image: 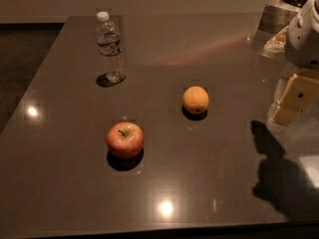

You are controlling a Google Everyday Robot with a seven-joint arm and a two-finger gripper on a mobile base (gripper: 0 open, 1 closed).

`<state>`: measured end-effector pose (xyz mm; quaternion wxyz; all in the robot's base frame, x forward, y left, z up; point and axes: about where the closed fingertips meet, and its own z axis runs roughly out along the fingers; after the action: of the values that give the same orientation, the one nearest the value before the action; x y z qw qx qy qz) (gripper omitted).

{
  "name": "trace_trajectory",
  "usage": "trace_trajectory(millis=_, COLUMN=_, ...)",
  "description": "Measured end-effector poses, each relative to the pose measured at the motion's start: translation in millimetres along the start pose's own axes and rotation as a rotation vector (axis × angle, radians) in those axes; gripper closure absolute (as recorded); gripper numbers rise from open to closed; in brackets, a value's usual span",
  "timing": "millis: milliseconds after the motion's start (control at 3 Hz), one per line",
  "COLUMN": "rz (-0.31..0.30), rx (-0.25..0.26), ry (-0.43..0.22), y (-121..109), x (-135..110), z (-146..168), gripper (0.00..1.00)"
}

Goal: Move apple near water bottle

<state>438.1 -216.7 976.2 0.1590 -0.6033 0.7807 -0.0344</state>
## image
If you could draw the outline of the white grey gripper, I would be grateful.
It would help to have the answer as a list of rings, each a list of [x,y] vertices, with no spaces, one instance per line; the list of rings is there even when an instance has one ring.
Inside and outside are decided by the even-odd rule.
[[[274,92],[271,121],[289,125],[319,96],[319,0],[307,0],[289,23],[286,59],[300,68],[281,78]]]

